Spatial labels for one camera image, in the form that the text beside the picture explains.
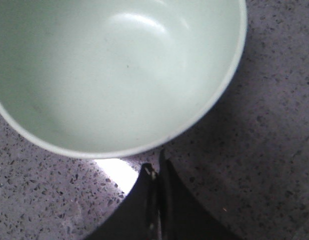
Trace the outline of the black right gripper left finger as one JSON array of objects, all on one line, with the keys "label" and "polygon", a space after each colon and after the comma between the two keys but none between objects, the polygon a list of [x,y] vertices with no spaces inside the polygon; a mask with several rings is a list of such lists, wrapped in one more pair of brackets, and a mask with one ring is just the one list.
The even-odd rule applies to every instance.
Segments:
[{"label": "black right gripper left finger", "polygon": [[157,173],[150,163],[144,163],[124,201],[86,239],[157,240],[159,239],[158,223]]}]

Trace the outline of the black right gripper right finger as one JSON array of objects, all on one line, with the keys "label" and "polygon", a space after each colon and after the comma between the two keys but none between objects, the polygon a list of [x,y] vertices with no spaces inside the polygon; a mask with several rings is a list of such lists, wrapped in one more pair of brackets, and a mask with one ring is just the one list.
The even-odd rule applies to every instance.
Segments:
[{"label": "black right gripper right finger", "polygon": [[158,158],[158,202],[163,240],[239,240],[184,185],[162,150]]}]

